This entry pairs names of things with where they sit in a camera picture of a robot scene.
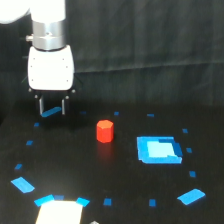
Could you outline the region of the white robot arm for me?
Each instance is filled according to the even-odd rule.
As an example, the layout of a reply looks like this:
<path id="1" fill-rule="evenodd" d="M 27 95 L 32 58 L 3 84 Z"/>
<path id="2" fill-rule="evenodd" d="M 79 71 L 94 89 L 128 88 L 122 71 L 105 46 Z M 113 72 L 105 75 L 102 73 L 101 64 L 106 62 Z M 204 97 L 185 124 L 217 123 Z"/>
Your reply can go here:
<path id="1" fill-rule="evenodd" d="M 44 113 L 43 91 L 62 91 L 60 111 L 68 110 L 74 90 L 75 65 L 66 43 L 66 0 L 0 0 L 0 24 L 11 24 L 30 15 L 33 33 L 26 37 L 29 90 L 35 92 L 39 114 Z"/>

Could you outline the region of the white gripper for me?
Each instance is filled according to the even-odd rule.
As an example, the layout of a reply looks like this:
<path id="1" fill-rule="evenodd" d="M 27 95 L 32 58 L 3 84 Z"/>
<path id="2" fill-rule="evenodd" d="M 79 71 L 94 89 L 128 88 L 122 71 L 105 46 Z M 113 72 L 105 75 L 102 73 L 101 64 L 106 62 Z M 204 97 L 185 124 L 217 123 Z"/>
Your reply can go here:
<path id="1" fill-rule="evenodd" d="M 71 47 L 41 51 L 31 47 L 28 55 L 27 80 L 29 92 L 38 99 L 39 114 L 44 111 L 44 92 L 75 92 L 75 63 Z M 62 99 L 62 115 L 69 109 L 69 96 Z"/>

